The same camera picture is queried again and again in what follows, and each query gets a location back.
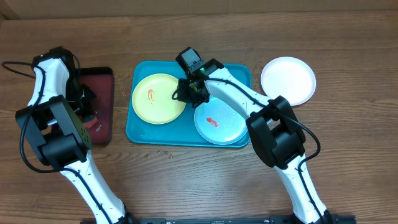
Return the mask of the green and orange sponge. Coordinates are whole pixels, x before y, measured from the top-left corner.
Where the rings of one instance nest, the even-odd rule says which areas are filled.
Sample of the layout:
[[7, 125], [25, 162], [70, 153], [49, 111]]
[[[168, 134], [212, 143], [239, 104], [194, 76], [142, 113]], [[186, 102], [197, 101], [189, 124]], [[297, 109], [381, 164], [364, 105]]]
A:
[[83, 123], [84, 127], [87, 129], [90, 129], [98, 122], [98, 119], [95, 115], [79, 116], [79, 118], [80, 121]]

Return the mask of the light blue plate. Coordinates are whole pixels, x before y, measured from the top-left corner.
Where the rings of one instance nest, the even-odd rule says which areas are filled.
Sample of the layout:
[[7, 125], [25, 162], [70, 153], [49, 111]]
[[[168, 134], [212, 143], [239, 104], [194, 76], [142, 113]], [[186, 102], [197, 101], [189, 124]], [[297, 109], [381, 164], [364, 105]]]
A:
[[213, 96], [195, 108], [193, 122], [199, 135], [211, 146], [238, 148], [249, 142], [245, 119]]

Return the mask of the yellow-green plate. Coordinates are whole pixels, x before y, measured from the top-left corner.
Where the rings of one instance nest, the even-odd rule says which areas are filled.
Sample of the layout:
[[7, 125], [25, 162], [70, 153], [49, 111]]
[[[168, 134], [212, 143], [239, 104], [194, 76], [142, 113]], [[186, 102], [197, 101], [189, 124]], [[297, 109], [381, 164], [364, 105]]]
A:
[[150, 124], [165, 124], [182, 114], [186, 103], [173, 100], [178, 79], [156, 73], [141, 80], [132, 94], [132, 107], [140, 119]]

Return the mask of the white plate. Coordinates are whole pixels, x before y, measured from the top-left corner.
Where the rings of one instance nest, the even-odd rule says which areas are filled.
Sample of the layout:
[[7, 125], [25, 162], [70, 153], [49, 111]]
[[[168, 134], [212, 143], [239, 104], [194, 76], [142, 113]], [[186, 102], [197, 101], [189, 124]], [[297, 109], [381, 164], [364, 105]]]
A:
[[278, 57], [263, 68], [261, 86], [268, 97], [283, 96], [291, 106], [298, 106], [313, 96], [317, 81], [315, 73], [304, 61]]

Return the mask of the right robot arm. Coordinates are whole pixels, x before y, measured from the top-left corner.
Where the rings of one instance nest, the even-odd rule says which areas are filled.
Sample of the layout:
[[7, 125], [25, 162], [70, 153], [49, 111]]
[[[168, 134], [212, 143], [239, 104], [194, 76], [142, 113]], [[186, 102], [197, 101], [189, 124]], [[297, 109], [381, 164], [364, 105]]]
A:
[[317, 145], [316, 135], [297, 117], [282, 96], [271, 99], [237, 80], [219, 61], [204, 61], [191, 47], [180, 52], [176, 62], [186, 77], [179, 80], [173, 99], [194, 107], [215, 97], [241, 115], [253, 149], [266, 166], [274, 168], [289, 194], [296, 223], [333, 223], [331, 213], [319, 198], [307, 169], [305, 136]]

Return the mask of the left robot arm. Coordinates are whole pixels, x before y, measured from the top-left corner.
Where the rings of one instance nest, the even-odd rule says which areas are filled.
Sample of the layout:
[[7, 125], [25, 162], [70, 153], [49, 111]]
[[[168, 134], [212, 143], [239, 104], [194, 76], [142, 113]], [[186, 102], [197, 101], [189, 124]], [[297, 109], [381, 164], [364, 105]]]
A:
[[113, 72], [109, 67], [81, 68], [76, 56], [63, 47], [34, 57], [30, 67], [35, 87], [27, 107], [16, 111], [21, 129], [20, 153], [25, 164], [27, 141], [46, 173], [66, 177], [87, 203], [96, 223], [133, 223], [134, 218], [98, 170], [94, 143], [111, 138]]

